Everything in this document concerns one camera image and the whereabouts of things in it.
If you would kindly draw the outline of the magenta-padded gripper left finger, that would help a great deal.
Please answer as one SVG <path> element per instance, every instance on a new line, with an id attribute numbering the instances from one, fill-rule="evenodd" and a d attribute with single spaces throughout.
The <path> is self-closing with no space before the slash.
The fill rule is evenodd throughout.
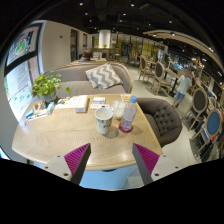
<path id="1" fill-rule="evenodd" d="M 43 170 L 79 185 L 90 154 L 91 144 L 87 143 L 66 155 L 54 156 Z"/>

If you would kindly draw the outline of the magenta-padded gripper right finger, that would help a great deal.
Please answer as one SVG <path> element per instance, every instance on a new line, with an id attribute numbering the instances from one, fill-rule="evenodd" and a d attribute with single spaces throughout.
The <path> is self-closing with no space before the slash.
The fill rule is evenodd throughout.
<path id="1" fill-rule="evenodd" d="M 150 149 L 134 143 L 132 154 L 136 160 L 144 185 L 168 176 L 181 167 L 167 155 L 158 155 Z"/>

